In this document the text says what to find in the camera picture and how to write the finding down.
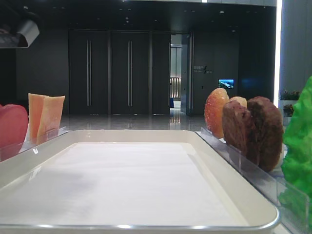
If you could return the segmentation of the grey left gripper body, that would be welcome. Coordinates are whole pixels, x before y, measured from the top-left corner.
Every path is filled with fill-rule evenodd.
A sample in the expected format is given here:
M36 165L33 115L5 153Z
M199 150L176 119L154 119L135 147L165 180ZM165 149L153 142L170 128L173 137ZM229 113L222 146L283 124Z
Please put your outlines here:
M8 25L0 27L1 48L28 48L39 36L38 25L30 19L22 20L16 31Z

